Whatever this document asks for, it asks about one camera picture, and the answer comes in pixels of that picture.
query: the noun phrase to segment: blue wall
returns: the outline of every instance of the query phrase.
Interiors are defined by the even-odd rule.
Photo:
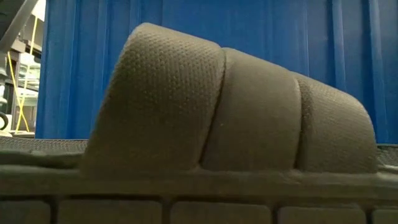
[[[129,33],[151,22],[357,97],[398,143],[398,0],[48,0],[38,138],[87,138]]]

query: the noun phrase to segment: seat backrest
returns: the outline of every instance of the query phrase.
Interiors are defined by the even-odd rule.
[[[130,35],[88,148],[86,175],[172,170],[376,171],[352,96],[278,65],[142,24]]]

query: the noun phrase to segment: blue corrugated panel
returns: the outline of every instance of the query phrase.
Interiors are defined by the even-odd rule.
[[[46,16],[38,138],[89,136],[124,42],[151,22],[346,91],[398,143],[397,0],[48,0]]]

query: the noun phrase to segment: corrugated metal wall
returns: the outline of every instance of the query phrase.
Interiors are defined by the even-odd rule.
[[[46,17],[38,138],[89,136],[125,40],[152,22],[344,90],[398,143],[398,0],[48,0]]]

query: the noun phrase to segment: yellow cable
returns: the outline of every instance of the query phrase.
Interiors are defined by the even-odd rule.
[[[19,101],[19,95],[18,95],[18,86],[17,86],[17,83],[16,83],[16,81],[15,81],[14,69],[12,69],[12,63],[11,63],[10,52],[7,53],[7,56],[8,56],[8,63],[9,63],[9,65],[10,65],[12,84],[14,84],[14,91],[15,91],[16,99],[17,99],[19,108],[21,108],[21,103],[20,103],[20,101]],[[29,131],[29,127],[28,127],[28,125],[27,125],[27,121],[26,121],[24,112],[23,112],[22,110],[19,111],[19,115],[21,115],[21,114],[22,114],[22,118],[24,119],[24,122],[25,122],[25,125],[26,125],[26,130]]]
[[[33,55],[33,48],[34,48],[34,45],[35,45],[36,27],[37,27],[37,16],[35,16],[35,23],[33,25],[32,41],[30,42],[30,52],[29,52],[30,55]],[[26,92],[26,88],[27,88],[27,75],[29,74],[29,70],[30,70],[30,63],[27,65],[27,68],[26,68],[26,76],[25,76],[25,83],[24,83],[24,93]],[[22,96],[22,102],[21,102],[21,105],[19,106],[20,111],[23,111],[22,109],[24,108],[25,96],[26,96],[26,94],[23,94],[23,96]],[[17,122],[17,128],[15,129],[15,132],[18,132],[19,125],[21,124],[22,115],[23,115],[23,112],[19,113],[18,122]]]

